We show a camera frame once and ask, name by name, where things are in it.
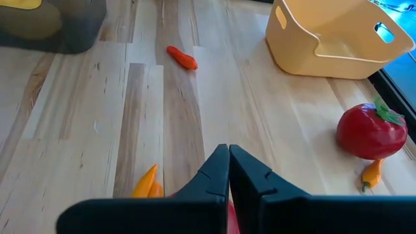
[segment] red toy tomato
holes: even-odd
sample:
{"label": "red toy tomato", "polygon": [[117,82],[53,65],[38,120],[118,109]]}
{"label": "red toy tomato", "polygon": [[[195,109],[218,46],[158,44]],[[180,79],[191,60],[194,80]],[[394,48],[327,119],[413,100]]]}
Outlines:
{"label": "red toy tomato", "polygon": [[402,115],[377,99],[375,105],[360,104],[339,120],[337,141],[347,152],[362,159],[383,159],[402,148],[408,128]]}

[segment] wooden floor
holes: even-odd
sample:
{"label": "wooden floor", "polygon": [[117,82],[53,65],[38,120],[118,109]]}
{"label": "wooden floor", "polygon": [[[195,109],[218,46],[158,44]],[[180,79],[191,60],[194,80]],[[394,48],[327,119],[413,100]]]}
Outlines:
{"label": "wooden floor", "polygon": [[[155,163],[179,190],[219,143],[239,144],[312,194],[359,195],[369,162],[343,153],[342,113],[368,81],[281,71],[265,42],[270,5],[245,0],[107,0],[80,55],[0,48],[0,233],[53,233],[88,198],[128,197]],[[185,71],[167,54],[193,55]],[[366,195],[416,194],[415,147],[386,160]]]}

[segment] red object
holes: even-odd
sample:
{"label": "red object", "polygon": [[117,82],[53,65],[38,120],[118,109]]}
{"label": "red object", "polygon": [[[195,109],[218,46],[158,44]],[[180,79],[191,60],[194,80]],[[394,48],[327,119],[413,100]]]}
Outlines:
{"label": "red object", "polygon": [[174,46],[168,46],[166,48],[168,54],[176,60],[182,67],[188,70],[198,69],[198,64],[192,56],[182,53],[178,48]]}
{"label": "red object", "polygon": [[237,222],[237,215],[235,214],[234,205],[231,201],[228,201],[228,234],[240,234],[239,223]]}
{"label": "red object", "polygon": [[408,129],[402,115],[376,100],[347,110],[339,120],[337,141],[362,159],[383,159],[402,148]]}

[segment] yellow basket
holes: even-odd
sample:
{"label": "yellow basket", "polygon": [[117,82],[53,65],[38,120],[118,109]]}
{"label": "yellow basket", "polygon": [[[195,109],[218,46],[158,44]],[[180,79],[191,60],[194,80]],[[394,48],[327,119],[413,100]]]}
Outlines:
{"label": "yellow basket", "polygon": [[[376,32],[381,23],[392,42]],[[274,0],[266,40],[286,72],[345,79],[367,78],[415,48],[410,36],[367,0]]]}

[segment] plastic carrot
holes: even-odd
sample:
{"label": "plastic carrot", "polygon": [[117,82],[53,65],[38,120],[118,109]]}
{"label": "plastic carrot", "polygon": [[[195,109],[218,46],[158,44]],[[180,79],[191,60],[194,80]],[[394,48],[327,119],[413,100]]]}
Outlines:
{"label": "plastic carrot", "polygon": [[178,48],[174,46],[168,46],[166,50],[172,58],[174,58],[180,65],[182,65],[182,67],[189,70],[198,69],[198,64],[196,63],[195,58],[192,56],[182,53],[180,50],[178,50]]}
{"label": "plastic carrot", "polygon": [[155,182],[156,172],[157,164],[153,165],[137,183],[133,195],[131,195],[132,198],[147,198],[149,196],[150,189]]}
{"label": "plastic carrot", "polygon": [[365,192],[365,189],[371,189],[376,186],[382,179],[382,166],[384,159],[374,160],[370,166],[364,169],[361,175],[361,181],[363,183],[362,191]]}
{"label": "plastic carrot", "polygon": [[149,198],[163,198],[163,187],[160,183],[154,182],[149,192]]}

